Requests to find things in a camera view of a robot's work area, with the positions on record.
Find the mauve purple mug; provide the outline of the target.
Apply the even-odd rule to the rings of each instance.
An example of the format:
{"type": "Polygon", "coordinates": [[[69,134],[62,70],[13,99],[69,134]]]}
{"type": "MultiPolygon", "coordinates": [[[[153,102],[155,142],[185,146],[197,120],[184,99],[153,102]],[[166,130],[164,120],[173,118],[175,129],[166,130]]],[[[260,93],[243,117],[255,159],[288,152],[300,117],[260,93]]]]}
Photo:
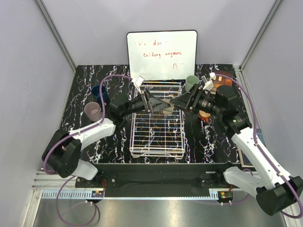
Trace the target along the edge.
{"type": "Polygon", "coordinates": [[[84,106],[84,113],[92,122],[97,122],[102,118],[102,109],[97,102],[87,103],[84,106]]]}

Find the pale green cup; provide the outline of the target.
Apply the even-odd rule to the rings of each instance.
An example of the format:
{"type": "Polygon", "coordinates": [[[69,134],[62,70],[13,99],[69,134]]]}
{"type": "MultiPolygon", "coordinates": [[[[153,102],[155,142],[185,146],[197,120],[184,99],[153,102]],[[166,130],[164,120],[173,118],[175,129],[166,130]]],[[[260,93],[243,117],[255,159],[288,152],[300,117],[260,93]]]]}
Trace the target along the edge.
{"type": "Polygon", "coordinates": [[[188,76],[185,80],[185,91],[188,92],[192,88],[192,86],[199,83],[200,80],[197,76],[194,75],[188,76]]]}

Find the dark blue mug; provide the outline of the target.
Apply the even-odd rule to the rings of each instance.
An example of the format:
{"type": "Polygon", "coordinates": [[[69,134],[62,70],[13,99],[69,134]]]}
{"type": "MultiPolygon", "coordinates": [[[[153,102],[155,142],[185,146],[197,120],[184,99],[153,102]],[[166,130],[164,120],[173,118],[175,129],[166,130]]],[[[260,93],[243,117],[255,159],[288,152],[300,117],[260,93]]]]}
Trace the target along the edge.
{"type": "Polygon", "coordinates": [[[95,98],[96,102],[99,103],[100,105],[101,105],[101,97],[103,97],[104,103],[109,102],[109,96],[107,93],[107,89],[104,86],[102,86],[101,91],[100,91],[100,85],[95,85],[91,90],[91,94],[95,98]]]}

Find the beige mug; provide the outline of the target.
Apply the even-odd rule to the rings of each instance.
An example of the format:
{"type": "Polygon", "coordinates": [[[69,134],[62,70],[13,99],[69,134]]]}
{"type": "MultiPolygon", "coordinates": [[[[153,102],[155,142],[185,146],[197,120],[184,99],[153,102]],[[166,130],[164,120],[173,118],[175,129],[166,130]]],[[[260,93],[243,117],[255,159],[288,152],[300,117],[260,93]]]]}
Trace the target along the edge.
{"type": "Polygon", "coordinates": [[[163,99],[163,102],[167,103],[169,106],[165,109],[160,110],[160,113],[165,115],[172,115],[174,111],[174,105],[170,103],[169,99],[163,99]]]}

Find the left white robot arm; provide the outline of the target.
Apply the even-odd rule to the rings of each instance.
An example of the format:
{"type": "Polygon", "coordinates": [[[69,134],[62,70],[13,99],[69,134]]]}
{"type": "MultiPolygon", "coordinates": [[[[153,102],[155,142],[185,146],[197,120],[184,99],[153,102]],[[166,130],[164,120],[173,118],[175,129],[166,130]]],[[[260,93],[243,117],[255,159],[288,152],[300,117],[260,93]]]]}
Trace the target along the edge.
{"type": "Polygon", "coordinates": [[[153,113],[169,107],[162,99],[156,98],[148,90],[135,98],[116,98],[106,107],[102,122],[95,122],[73,131],[57,130],[46,147],[42,161],[44,170],[51,168],[51,174],[61,178],[81,177],[91,187],[102,183],[102,175],[97,167],[81,159],[81,152],[90,144],[113,135],[126,123],[126,117],[139,112],[153,113]]]}

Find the orange cup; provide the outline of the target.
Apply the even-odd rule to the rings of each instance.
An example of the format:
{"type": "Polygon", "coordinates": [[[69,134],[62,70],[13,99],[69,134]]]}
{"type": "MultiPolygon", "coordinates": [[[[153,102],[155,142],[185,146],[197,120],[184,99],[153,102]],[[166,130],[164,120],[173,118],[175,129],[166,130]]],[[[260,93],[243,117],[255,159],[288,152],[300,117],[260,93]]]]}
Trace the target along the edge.
{"type": "Polygon", "coordinates": [[[209,122],[210,114],[204,111],[199,111],[199,118],[204,122],[209,122]]]}

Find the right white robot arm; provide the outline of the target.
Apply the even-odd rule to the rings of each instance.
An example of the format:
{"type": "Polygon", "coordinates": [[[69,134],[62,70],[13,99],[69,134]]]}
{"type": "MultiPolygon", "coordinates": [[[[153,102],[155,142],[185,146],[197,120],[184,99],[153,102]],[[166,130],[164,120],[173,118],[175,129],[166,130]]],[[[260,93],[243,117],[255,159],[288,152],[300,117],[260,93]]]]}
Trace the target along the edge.
{"type": "Polygon", "coordinates": [[[246,155],[259,174],[259,178],[242,172],[232,164],[218,170],[215,182],[219,187],[237,186],[253,196],[260,208],[273,216],[298,203],[303,192],[303,180],[293,177],[270,154],[256,135],[248,118],[238,111],[238,96],[230,86],[222,85],[215,95],[209,95],[195,84],[188,92],[171,99],[175,108],[191,114],[203,111],[215,116],[220,130],[246,155]]]}

